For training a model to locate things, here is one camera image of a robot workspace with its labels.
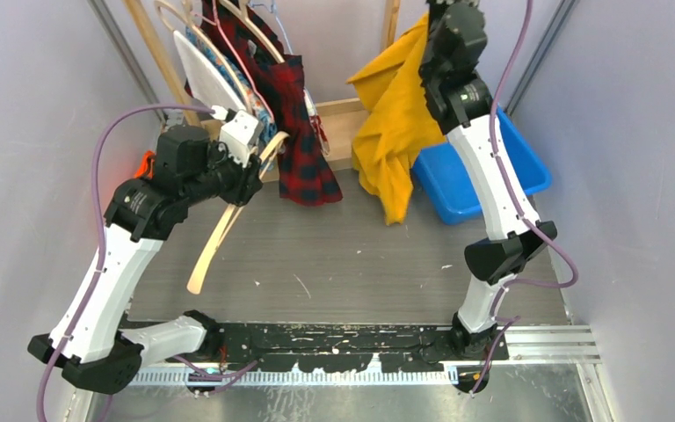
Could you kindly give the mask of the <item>beige plastic hanger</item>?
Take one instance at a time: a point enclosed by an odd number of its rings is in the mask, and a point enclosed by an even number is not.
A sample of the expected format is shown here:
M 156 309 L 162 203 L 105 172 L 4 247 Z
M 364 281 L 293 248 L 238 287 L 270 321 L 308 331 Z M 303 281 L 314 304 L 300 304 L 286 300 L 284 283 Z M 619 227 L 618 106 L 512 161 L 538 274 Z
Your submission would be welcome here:
M 259 167 L 258 181 L 262 180 L 262 177 L 267 172 L 267 168 L 272 164 L 281 145 L 288 137 L 289 135 L 286 132 L 279 131 L 263 149 L 259 157 L 265 162 L 265 168 L 262 169 L 262 167 Z M 239 207 L 234 205 L 228 205 L 223 211 L 220 220 L 217 222 L 213 232 L 207 239 L 187 281 L 186 289 L 189 293 L 194 295 L 199 295 L 201 293 L 209 266 L 242 211 L 243 206 Z
M 191 95 L 205 106 L 253 113 L 249 91 L 235 67 L 197 25 L 191 1 L 179 7 L 155 1 L 157 16 L 172 33 Z

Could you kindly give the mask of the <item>white garment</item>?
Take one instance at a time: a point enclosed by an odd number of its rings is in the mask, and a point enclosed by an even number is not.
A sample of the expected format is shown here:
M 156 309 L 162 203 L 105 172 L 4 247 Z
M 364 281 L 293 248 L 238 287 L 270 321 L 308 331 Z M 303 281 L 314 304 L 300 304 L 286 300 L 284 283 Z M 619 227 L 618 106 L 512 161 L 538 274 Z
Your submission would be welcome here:
M 205 106 L 246 109 L 221 72 L 180 31 L 173 32 L 173 39 L 194 98 Z

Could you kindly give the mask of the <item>yellow skirt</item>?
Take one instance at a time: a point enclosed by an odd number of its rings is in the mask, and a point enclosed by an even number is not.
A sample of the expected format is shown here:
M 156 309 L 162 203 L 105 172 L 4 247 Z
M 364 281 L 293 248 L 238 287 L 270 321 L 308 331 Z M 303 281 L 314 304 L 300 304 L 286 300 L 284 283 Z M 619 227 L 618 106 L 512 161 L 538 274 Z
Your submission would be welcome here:
M 422 16 L 347 80 L 368 112 L 352 140 L 361 187 L 377 197 L 387 225 L 402 223 L 413 192 L 410 170 L 421 150 L 445 141 L 426 108 L 418 68 L 429 18 Z

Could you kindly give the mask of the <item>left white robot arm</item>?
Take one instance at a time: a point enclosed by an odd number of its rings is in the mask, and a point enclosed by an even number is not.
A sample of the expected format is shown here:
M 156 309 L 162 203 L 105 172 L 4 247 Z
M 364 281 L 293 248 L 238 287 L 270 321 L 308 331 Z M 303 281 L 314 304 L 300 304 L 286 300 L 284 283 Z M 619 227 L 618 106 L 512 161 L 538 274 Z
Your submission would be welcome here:
M 120 328 L 135 288 L 191 207 L 212 198 L 242 205 L 260 188 L 258 131 L 226 124 L 216 139 L 202 127 L 162 133 L 144 170 L 120 184 L 100 221 L 105 239 L 66 316 L 28 350 L 54 361 L 73 386 L 114 395 L 143 367 L 189 353 L 208 363 L 221 354 L 221 326 L 197 310 L 141 329 Z

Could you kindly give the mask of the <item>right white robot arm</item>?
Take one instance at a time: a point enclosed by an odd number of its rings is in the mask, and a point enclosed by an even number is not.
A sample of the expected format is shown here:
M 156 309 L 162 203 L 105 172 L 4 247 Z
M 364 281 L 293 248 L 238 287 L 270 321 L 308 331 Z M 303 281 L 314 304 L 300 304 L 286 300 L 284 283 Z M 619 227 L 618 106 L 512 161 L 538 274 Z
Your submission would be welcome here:
M 497 101 L 476 66 L 487 45 L 483 12 L 474 1 L 431 1 L 425 50 L 418 74 L 426 107 L 447 140 L 456 142 L 482 206 L 487 236 L 464 250 L 472 279 L 454 314 L 441 352 L 476 360 L 493 344 L 495 313 L 509 282 L 555 238 L 516 177 L 499 138 Z

